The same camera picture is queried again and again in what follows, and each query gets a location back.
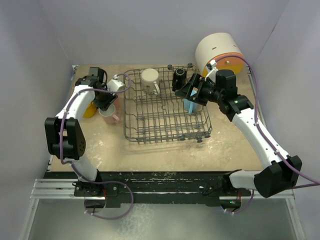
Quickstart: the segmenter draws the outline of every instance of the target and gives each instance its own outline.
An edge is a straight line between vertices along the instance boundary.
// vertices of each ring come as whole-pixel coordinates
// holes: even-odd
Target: dish rack
[[[124,136],[131,142],[143,144],[209,138],[212,125],[206,106],[199,105],[191,115],[184,109],[184,100],[172,91],[173,74],[176,69],[187,71],[187,81],[196,67],[183,66],[155,67],[159,72],[160,94],[146,94],[141,85],[140,74],[145,69],[132,69],[125,74],[132,84],[124,93]],[[129,78],[124,77],[126,86]]]

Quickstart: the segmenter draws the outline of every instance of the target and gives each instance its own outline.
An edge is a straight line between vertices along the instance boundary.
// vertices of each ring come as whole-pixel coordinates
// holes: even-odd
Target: white mug
[[[103,120],[107,124],[118,124],[120,123],[120,118],[117,116],[117,109],[114,104],[111,104],[106,111],[102,111],[99,108],[99,114],[103,117]]]
[[[143,70],[140,75],[141,85],[146,94],[160,94],[159,73],[153,68]]]

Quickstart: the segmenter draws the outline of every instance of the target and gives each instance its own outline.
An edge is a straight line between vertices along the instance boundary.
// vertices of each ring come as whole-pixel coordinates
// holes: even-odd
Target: wooden table surface
[[[86,76],[89,67],[100,67],[113,75],[131,69],[165,67],[164,65],[79,65],[72,85],[78,78]],[[238,93],[246,95],[254,104],[247,70],[237,75]],[[123,104],[123,95],[119,96]],[[217,104],[209,102],[208,112],[212,123],[210,138],[202,143],[196,140],[138,144],[124,137],[123,124],[107,125],[98,111],[91,118],[83,118],[81,129],[86,139],[86,151],[92,164],[99,171],[232,171],[243,169],[258,171],[260,161],[246,138],[228,118],[223,115]],[[68,165],[61,165],[54,157],[52,172],[72,171]]]

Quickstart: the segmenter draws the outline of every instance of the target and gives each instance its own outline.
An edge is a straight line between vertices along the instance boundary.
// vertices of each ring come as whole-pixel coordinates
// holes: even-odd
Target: white enclosure wall
[[[39,0],[74,64],[187,64],[231,33],[252,63],[289,0]]]
[[[302,172],[320,179],[320,1],[291,0],[263,48],[256,71],[267,128]],[[302,177],[299,184],[307,183]],[[320,189],[294,191],[308,239],[319,239]]]
[[[66,101],[72,66],[36,0],[0,3],[0,239],[17,240],[49,154],[44,122]]]

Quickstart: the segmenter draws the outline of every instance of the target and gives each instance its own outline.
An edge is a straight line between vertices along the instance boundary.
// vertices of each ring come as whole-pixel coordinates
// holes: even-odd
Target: white robotic arm
[[[213,60],[208,66],[210,72],[206,77],[194,73],[189,82],[175,92],[175,95],[188,99],[197,104],[206,105],[214,102],[219,105],[220,111],[236,125],[247,138],[256,152],[263,170],[244,171],[235,170],[226,174],[226,185],[230,188],[246,188],[257,190],[263,197],[268,198],[283,190],[294,187],[298,180],[298,174],[293,172],[282,159],[296,170],[300,171],[302,162],[298,156],[291,157],[271,136],[261,121],[255,122],[254,106],[249,99],[238,94],[236,76],[231,70],[217,70]],[[191,97],[191,92],[196,89],[196,94]],[[257,125],[266,137],[259,132]],[[276,146],[276,152],[270,147],[270,143]]]
[[[63,126],[63,160],[61,163],[74,165],[78,172],[76,174],[78,174],[78,178],[82,182],[86,182],[86,180],[81,179],[81,176],[85,176],[91,181],[96,181],[98,170],[85,155],[86,141],[79,122],[91,102],[94,102],[102,110],[106,110],[118,97],[114,93],[95,92],[94,89],[118,92],[125,88],[125,85],[117,79],[111,79],[105,84],[104,74],[106,72],[101,68],[90,67],[89,75],[79,78],[76,82],[73,94],[65,107],[55,117],[48,117],[44,124],[48,150],[51,154],[60,158],[59,131],[66,113]]]

